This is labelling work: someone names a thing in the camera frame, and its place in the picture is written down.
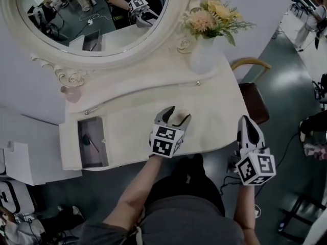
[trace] white vase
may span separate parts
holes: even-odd
[[[206,74],[216,65],[217,52],[214,48],[215,38],[198,38],[197,44],[191,52],[191,69],[198,75]]]

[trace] green leaves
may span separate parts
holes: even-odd
[[[225,35],[227,41],[228,41],[230,44],[236,46],[233,35],[232,35],[229,31],[227,31],[227,30],[223,30],[223,33],[224,33],[224,35]]]

